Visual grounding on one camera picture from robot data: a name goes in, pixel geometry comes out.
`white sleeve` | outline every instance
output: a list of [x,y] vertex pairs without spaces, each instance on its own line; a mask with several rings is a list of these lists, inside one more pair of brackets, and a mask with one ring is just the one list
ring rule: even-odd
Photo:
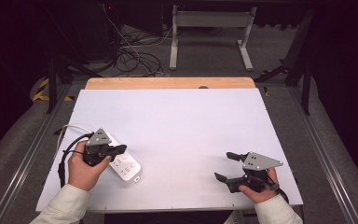
[[260,224],[301,224],[302,219],[284,200],[281,194],[255,204],[255,211]]
[[78,223],[86,214],[90,194],[72,185],[65,185],[31,223]]

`wooden edge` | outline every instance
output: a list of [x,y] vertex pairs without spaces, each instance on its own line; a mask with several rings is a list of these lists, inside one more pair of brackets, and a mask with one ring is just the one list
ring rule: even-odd
[[140,89],[248,89],[255,88],[249,77],[93,77],[86,90]]

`power strip outlet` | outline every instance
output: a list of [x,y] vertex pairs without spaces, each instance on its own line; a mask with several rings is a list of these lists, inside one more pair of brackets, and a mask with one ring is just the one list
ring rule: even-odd
[[[119,143],[110,135],[107,134],[112,142],[109,146],[118,146]],[[116,155],[115,159],[109,163],[113,170],[120,176],[124,182],[130,184],[132,182],[139,182],[141,180],[142,167],[132,155],[126,150],[123,154]]]

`white board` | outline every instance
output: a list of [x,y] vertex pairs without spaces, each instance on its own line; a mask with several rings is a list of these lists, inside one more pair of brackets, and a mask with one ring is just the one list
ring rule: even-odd
[[[280,186],[291,205],[302,204],[258,89],[87,90],[79,94],[70,124],[104,128],[143,167],[140,182],[130,185],[108,167],[91,191],[89,211],[251,208],[249,199],[230,193],[214,177],[214,172],[228,178],[243,175],[241,162],[227,159],[229,151],[253,151],[282,161],[276,168]],[[60,190],[62,151],[81,134],[67,130],[36,211]]]

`hand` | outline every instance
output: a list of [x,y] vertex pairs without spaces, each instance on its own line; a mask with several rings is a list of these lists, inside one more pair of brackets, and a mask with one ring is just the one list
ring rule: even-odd
[[[277,173],[274,168],[269,168],[267,171],[267,175],[269,176],[269,178],[272,179],[275,184],[279,184]],[[239,190],[249,199],[251,199],[254,203],[263,203],[266,200],[271,199],[277,195],[275,190],[265,189],[262,192],[256,192],[244,185],[239,186]]]
[[69,180],[68,184],[90,191],[97,184],[101,173],[106,169],[111,161],[111,157],[107,156],[100,163],[91,167],[83,162],[83,153],[86,146],[86,141],[78,142],[71,158],[68,161],[69,166]]

